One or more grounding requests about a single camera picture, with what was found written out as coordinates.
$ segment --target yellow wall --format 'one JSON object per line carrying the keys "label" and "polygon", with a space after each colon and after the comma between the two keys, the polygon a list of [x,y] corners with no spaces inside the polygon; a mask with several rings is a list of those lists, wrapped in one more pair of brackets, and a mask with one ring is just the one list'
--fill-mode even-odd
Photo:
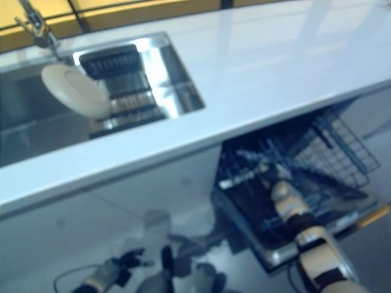
{"label": "yellow wall", "polygon": [[[66,0],[31,0],[43,17],[70,13],[71,8]],[[23,19],[23,9],[18,0],[0,0],[0,27],[15,24],[14,17]]]}
{"label": "yellow wall", "polygon": [[281,2],[286,0],[234,0],[233,5],[235,7],[246,6],[246,5],[254,5],[254,4],[264,4],[264,3],[272,3],[272,2]]}
{"label": "yellow wall", "polygon": [[[74,15],[48,20],[47,23],[58,38],[82,34]],[[30,46],[31,44],[30,36],[19,26],[0,31],[0,52]]]}
{"label": "yellow wall", "polygon": [[143,21],[217,10],[219,6],[220,0],[149,0],[84,12],[81,16],[91,30],[97,31]]}
{"label": "yellow wall", "polygon": [[77,9],[89,9],[99,6],[113,5],[121,2],[138,2],[138,0],[73,0]]}

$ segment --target wire rack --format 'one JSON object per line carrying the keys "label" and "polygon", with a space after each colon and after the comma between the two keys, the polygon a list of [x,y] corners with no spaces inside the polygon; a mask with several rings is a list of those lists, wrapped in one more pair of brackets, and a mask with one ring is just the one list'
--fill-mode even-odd
{"label": "wire rack", "polygon": [[156,103],[135,45],[87,53],[80,63],[111,99],[111,116],[90,121],[90,138],[167,118]]}
{"label": "wire rack", "polygon": [[341,217],[329,208],[336,198],[344,202],[367,198],[359,188],[369,183],[368,173],[380,166],[330,108],[226,141],[216,188],[232,199],[271,246],[290,237],[262,182],[259,166],[265,162],[288,170],[290,180],[324,224]]}

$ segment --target white plate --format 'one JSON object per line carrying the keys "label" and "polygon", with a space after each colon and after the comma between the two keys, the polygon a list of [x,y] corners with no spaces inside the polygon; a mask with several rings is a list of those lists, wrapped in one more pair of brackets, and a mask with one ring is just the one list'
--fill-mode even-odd
{"label": "white plate", "polygon": [[49,92],[75,112],[95,119],[110,116],[108,93],[76,68],[62,64],[48,65],[42,70],[41,77]]}

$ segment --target black cable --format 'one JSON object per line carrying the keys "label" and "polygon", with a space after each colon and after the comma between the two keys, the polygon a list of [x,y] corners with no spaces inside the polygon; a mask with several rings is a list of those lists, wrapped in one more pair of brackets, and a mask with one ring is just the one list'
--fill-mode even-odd
{"label": "black cable", "polygon": [[86,266],[82,266],[82,267],[77,267],[75,269],[71,269],[71,270],[68,270],[64,273],[61,273],[60,275],[58,275],[57,277],[55,277],[55,279],[53,280],[53,289],[54,289],[54,292],[55,293],[59,293],[58,289],[57,289],[57,283],[59,280],[61,280],[63,277],[66,277],[67,275],[70,275],[72,273],[76,273],[76,272],[79,272],[81,270],[86,270],[86,269],[92,269],[93,267],[99,267],[98,264],[88,264]]}
{"label": "black cable", "polygon": [[293,267],[293,261],[291,261],[289,264],[288,264],[288,268],[287,268],[287,277],[288,277],[288,282],[289,284],[291,285],[292,289],[295,291],[295,293],[302,293],[299,288],[296,286],[296,284],[294,283],[293,281],[293,278],[292,278],[292,267]]}

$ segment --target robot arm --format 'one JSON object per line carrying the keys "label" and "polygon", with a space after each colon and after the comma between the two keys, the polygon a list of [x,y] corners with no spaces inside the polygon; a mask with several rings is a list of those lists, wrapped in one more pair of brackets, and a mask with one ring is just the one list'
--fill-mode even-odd
{"label": "robot arm", "polygon": [[139,259],[143,253],[144,249],[141,248],[131,250],[120,258],[107,260],[72,293],[105,293],[114,285],[124,287],[132,276],[130,269],[153,265],[151,261]]}
{"label": "robot arm", "polygon": [[368,293],[353,264],[325,227],[319,225],[301,193],[288,181],[274,185],[271,197],[283,222],[294,232],[299,272],[310,292]]}

